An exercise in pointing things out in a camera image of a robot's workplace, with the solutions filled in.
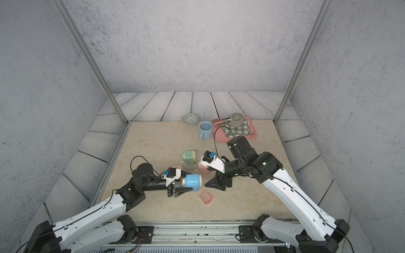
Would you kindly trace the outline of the blue pencil sharpener round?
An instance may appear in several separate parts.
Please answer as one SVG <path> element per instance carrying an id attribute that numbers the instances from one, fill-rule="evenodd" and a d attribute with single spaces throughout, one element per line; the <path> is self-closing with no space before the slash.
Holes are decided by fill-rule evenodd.
<path id="1" fill-rule="evenodd" d="M 187 174 L 182 179 L 182 186 L 192 188 L 192 191 L 198 191 L 202 186 L 202 177 L 199 174 Z"/>

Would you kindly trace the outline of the green yellow pencil sharpener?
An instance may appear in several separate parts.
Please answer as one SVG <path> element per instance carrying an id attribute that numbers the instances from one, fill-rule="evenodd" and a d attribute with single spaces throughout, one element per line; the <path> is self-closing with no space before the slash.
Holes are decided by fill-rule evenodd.
<path id="1" fill-rule="evenodd" d="M 194 150 L 185 151 L 185 153 L 181 156 L 181 162 L 185 164 L 195 164 L 196 152 Z"/>

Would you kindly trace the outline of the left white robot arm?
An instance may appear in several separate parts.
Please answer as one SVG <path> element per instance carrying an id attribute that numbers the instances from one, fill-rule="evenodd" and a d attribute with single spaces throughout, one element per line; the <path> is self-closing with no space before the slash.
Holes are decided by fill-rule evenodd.
<path id="1" fill-rule="evenodd" d="M 127 212 L 146 198 L 147 191 L 164 190 L 169 198 L 198 191 L 202 177 L 170 167 L 158 174 L 146 162 L 132 171 L 129 182 L 101 203 L 65 220 L 36 226 L 20 250 L 24 253 L 85 253 L 108 243 L 142 242 L 141 232 Z"/>

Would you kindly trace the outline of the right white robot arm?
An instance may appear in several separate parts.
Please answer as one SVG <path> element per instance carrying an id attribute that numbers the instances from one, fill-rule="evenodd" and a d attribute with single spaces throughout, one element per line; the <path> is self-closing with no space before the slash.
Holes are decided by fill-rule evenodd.
<path id="1" fill-rule="evenodd" d="M 201 165 L 215 171 L 215 177 L 205 183 L 208 188 L 226 190 L 233 178 L 249 177 L 274 193 L 298 220 L 298 224 L 260 215 L 253 223 L 250 236 L 238 235 L 240 242 L 255 239 L 266 243 L 279 240 L 297 247 L 303 253 L 335 253 L 339 243 L 350 231 L 343 219 L 334 219 L 323 211 L 290 177 L 283 165 L 269 152 L 257 154 L 244 136 L 227 143 L 234 160 L 206 151 Z"/>

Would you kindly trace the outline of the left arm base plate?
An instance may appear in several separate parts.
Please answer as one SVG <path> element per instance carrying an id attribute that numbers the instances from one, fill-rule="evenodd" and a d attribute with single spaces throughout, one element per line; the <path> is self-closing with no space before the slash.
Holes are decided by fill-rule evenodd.
<path id="1" fill-rule="evenodd" d="M 131 228 L 129 230 L 124 241 L 135 244 L 151 244 L 154 229 L 154 226 L 136 226 L 135 228 Z"/>

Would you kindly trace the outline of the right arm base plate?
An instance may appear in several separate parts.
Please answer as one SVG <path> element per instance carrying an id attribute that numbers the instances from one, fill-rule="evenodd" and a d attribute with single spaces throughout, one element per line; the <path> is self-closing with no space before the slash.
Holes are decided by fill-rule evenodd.
<path id="1" fill-rule="evenodd" d="M 238 234 L 235 235 L 237 241 L 243 244 L 261 243 L 261 244 L 276 244 L 283 243 L 277 239 L 267 238 L 262 232 L 252 225 L 241 225 L 238 227 Z"/>

